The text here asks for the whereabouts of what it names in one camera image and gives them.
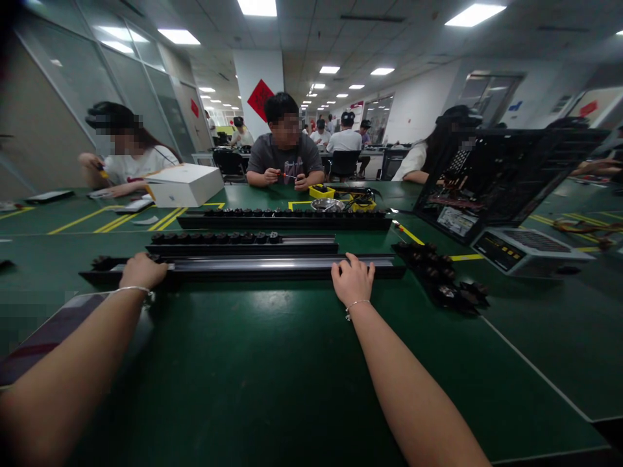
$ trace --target black chair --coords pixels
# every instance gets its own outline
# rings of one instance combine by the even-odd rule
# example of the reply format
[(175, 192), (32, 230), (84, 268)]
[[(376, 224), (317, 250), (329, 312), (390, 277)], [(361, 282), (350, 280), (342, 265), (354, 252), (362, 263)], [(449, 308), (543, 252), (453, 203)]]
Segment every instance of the black chair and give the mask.
[(237, 152), (231, 150), (215, 150), (213, 155), (214, 163), (221, 170), (225, 183), (247, 183), (247, 171), (245, 170), (245, 160)]
[(329, 180), (331, 176), (339, 177), (340, 182), (346, 182), (357, 172), (357, 162), (361, 151), (334, 151), (329, 165)]
[(409, 154), (410, 149), (385, 149), (383, 153), (383, 166), (376, 174), (377, 180), (390, 182), (398, 169), (402, 160)]

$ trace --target metal bowl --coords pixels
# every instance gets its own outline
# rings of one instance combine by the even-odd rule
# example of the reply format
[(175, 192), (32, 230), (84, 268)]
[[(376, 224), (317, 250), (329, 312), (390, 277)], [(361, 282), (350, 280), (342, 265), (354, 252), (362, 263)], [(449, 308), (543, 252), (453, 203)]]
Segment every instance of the metal bowl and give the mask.
[(331, 198), (319, 198), (311, 202), (311, 208), (314, 211), (340, 212), (344, 210), (344, 207), (342, 201)]

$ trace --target white t-shirt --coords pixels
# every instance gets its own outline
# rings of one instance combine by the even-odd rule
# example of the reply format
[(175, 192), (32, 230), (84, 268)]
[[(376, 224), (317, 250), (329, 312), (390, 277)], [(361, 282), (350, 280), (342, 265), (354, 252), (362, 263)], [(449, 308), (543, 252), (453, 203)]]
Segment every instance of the white t-shirt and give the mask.
[(352, 128), (342, 130), (331, 136), (326, 147), (328, 152), (337, 150), (361, 150), (361, 134)]
[(407, 156), (402, 160), (400, 168), (391, 181), (401, 182), (402, 177), (408, 173), (422, 170), (422, 167), (424, 167), (424, 163), (426, 162), (426, 149), (428, 149), (428, 145), (425, 141), (421, 141), (413, 146), (413, 148), (409, 151), (409, 154), (407, 154)]
[(232, 143), (236, 142), (238, 136), (240, 137), (240, 141), (238, 141), (239, 146), (253, 146), (253, 137), (249, 130), (245, 130), (244, 134), (240, 134), (238, 130), (235, 130), (232, 133)]
[(179, 165), (177, 158), (164, 146), (148, 148), (139, 159), (124, 155), (108, 156), (104, 160), (104, 170), (115, 185), (142, 180), (144, 176), (150, 173), (174, 165)]
[(310, 138), (314, 144), (316, 144), (316, 141), (321, 139), (322, 141), (319, 144), (324, 145), (325, 143), (329, 142), (331, 135), (329, 134), (327, 130), (324, 130), (322, 134), (320, 134), (318, 130), (316, 130), (314, 133), (311, 134)]

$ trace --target ceiling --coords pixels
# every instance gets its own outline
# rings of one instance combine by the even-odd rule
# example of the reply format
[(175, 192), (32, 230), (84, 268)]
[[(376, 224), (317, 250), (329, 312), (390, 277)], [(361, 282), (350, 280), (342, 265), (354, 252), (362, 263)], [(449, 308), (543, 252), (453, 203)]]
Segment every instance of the ceiling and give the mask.
[[(473, 28), (444, 23), (475, 0), (276, 0), (277, 18), (244, 16), (236, 0), (129, 1), (155, 27), (188, 29), (199, 40), (201, 46), (175, 48), (190, 57), (200, 87), (234, 106), (240, 101), (231, 49), (282, 50), (286, 91), (299, 104), (311, 100), (310, 109), (338, 101), (338, 93), (351, 102), (468, 56), (623, 62), (623, 36), (615, 36), (623, 30), (622, 0), (498, 0), (507, 8)], [(404, 20), (347, 21), (341, 14)], [(321, 75), (323, 65), (341, 68)], [(395, 71), (370, 75), (377, 67)], [(314, 82), (325, 89), (304, 99)], [(351, 84), (365, 87), (349, 90)]]

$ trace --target white box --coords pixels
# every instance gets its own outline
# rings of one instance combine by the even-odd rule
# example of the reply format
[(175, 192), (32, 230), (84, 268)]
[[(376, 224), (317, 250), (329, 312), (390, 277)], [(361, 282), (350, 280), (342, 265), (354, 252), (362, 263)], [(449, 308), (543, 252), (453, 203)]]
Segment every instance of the white box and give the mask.
[(198, 208), (223, 189), (218, 168), (188, 163), (146, 176), (145, 181), (159, 208)]

